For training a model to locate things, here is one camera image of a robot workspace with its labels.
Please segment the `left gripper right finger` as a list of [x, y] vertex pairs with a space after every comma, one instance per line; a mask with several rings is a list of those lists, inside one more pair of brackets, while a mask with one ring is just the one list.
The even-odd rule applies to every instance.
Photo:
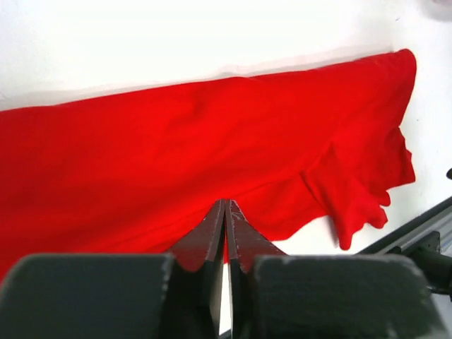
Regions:
[[445, 338], [428, 281], [400, 247], [384, 254], [291, 256], [225, 205], [228, 338]]

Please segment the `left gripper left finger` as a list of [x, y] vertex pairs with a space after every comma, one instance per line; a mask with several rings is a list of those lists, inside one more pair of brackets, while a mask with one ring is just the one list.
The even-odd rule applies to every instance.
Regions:
[[2, 338], [217, 338], [225, 202], [162, 254], [38, 254], [1, 287]]

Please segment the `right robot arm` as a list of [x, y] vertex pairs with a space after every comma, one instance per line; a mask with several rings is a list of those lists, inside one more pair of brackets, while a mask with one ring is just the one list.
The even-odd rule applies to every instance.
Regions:
[[441, 253], [438, 231], [430, 232], [414, 244], [408, 256], [423, 272], [432, 294], [451, 298], [451, 257]]

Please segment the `red t-shirt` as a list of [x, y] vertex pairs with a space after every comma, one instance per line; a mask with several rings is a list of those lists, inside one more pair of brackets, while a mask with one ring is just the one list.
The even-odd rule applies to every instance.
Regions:
[[308, 71], [1, 113], [1, 274], [36, 253], [156, 253], [235, 200], [271, 241], [333, 219], [341, 249], [415, 180], [407, 49]]

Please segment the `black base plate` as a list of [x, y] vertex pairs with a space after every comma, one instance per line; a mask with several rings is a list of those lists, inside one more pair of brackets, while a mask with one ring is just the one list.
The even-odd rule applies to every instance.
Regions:
[[359, 254], [384, 254], [397, 246], [406, 251], [431, 232], [439, 233], [440, 250], [451, 246], [451, 197], [364, 248]]

